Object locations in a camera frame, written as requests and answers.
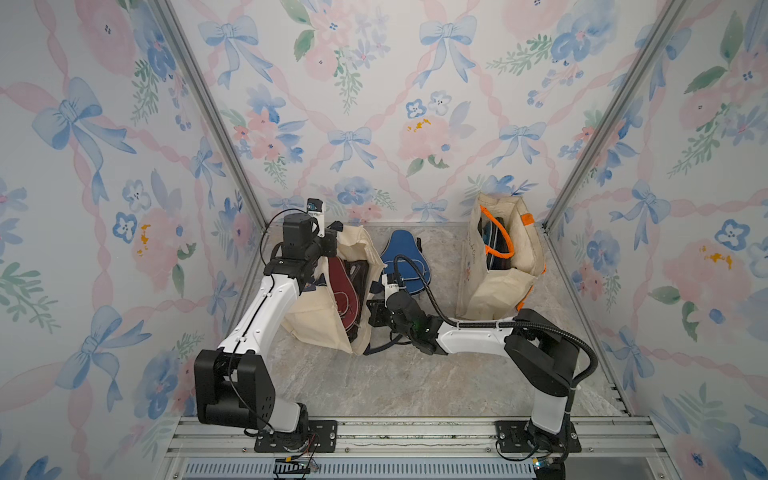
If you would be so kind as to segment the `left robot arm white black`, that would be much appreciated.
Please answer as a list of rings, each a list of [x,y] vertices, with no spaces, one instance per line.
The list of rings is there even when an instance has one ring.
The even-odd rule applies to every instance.
[[[264,267],[259,289],[245,314],[219,346],[194,362],[198,420],[301,440],[310,435],[300,403],[277,396],[267,366],[284,317],[297,302],[322,258],[337,254],[340,221],[324,225],[318,212],[284,218],[281,253]]]

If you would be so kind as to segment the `blue ping pong paddle case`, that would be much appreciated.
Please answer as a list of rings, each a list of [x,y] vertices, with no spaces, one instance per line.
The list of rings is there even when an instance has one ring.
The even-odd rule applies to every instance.
[[[407,230],[394,230],[381,253],[386,274],[394,273],[394,265],[398,266],[400,277],[405,288],[411,295],[425,290],[425,285],[431,282],[431,270],[421,250],[421,239],[414,237]]]

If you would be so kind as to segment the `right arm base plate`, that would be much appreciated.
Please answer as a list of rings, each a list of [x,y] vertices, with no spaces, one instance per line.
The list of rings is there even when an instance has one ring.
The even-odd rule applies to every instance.
[[[494,428],[502,453],[530,453],[534,447],[538,452],[553,454],[582,452],[579,436],[569,418],[557,434],[535,427],[529,420],[498,420]]]

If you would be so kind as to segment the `cream canvas bag navy handles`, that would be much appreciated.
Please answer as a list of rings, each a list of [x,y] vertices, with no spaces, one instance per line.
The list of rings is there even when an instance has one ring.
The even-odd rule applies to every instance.
[[[367,302],[383,271],[368,231],[345,226],[337,233],[337,253],[319,260],[282,327],[303,343],[363,355],[372,333]]]

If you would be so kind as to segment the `cream canvas bag orange handles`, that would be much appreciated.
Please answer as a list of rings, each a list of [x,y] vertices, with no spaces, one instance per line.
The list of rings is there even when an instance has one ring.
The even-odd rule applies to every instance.
[[[456,314],[474,321],[516,315],[546,271],[535,220],[521,197],[480,193],[462,246]]]

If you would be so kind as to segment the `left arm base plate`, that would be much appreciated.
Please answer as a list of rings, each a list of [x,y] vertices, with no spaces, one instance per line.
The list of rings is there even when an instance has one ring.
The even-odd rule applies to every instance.
[[[296,454],[334,453],[338,439],[336,420],[300,421],[290,433],[259,433],[254,443],[256,453]]]

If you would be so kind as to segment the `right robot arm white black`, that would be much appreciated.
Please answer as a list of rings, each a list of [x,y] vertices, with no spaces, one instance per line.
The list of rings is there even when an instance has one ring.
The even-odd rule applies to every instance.
[[[509,358],[535,390],[529,430],[555,436],[570,425],[577,386],[598,359],[591,346],[533,309],[497,321],[429,315],[405,290],[367,302],[369,323],[388,327],[426,355],[489,354]]]

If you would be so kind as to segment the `maroon ping pong paddle case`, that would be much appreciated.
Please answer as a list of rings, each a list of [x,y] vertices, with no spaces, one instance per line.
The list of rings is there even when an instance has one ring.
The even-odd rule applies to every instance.
[[[348,303],[349,301],[352,301],[352,307],[355,307],[356,301],[355,292],[347,276],[343,261],[344,260],[339,257],[329,258],[328,271],[329,282],[334,295],[337,312],[342,326],[344,327],[343,321],[348,309]]]

